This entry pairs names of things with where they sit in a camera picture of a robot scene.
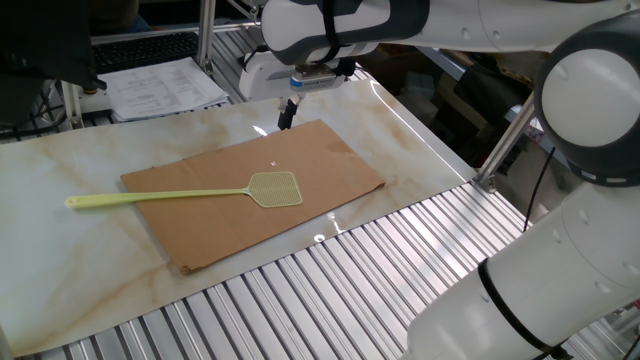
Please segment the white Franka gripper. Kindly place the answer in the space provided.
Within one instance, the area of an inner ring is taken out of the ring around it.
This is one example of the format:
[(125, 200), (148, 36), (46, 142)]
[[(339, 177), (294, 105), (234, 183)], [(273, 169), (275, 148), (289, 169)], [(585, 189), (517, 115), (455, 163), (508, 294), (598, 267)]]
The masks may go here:
[(285, 65), (271, 52), (246, 54), (243, 58), (239, 89), (246, 99), (288, 98), (280, 110), (278, 128), (290, 129), (300, 96), (341, 86), (348, 75), (337, 75), (340, 62), (328, 65)]

